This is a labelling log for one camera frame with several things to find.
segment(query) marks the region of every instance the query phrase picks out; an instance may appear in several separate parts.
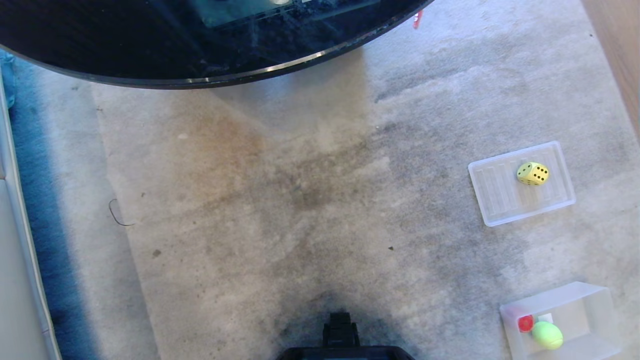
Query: clear plastic tray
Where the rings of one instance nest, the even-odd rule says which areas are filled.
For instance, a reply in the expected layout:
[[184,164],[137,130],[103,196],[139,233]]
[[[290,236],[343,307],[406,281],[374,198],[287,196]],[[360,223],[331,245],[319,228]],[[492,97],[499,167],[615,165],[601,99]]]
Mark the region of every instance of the clear plastic tray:
[[[547,166],[549,178],[541,186],[518,181],[516,171],[527,161]],[[575,203],[573,184],[558,142],[510,152],[469,164],[482,218],[496,226]]]
[[[601,360],[621,350],[608,288],[572,282],[500,306],[500,314],[513,360]],[[552,318],[563,333],[563,345],[547,350],[533,340],[531,333],[520,332],[518,320],[528,315]]]

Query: green tennis ball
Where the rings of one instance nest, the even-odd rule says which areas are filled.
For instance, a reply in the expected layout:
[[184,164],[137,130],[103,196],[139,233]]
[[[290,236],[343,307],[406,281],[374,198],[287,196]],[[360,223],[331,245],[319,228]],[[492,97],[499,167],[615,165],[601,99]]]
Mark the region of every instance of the green tennis ball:
[[560,329],[550,322],[536,322],[531,333],[541,347],[549,350],[561,347],[564,342]]

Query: gray carpet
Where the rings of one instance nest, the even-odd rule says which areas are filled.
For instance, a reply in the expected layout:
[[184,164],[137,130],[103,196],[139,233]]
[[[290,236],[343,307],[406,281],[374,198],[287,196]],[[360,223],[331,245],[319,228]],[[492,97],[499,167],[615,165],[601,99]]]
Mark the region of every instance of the gray carpet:
[[[22,63],[15,121],[47,151],[96,353],[271,359],[345,309],[365,344],[507,359],[498,306],[578,280],[610,287],[637,359],[639,147],[591,34],[579,0],[439,0],[417,31],[230,88]],[[467,165],[551,140],[577,203],[484,226]]]

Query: wooden floor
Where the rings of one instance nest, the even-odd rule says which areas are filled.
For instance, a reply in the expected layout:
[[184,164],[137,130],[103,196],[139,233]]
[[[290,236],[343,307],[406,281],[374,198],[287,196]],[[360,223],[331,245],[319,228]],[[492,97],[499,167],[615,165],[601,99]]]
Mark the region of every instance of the wooden floor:
[[640,140],[640,0],[582,0]]

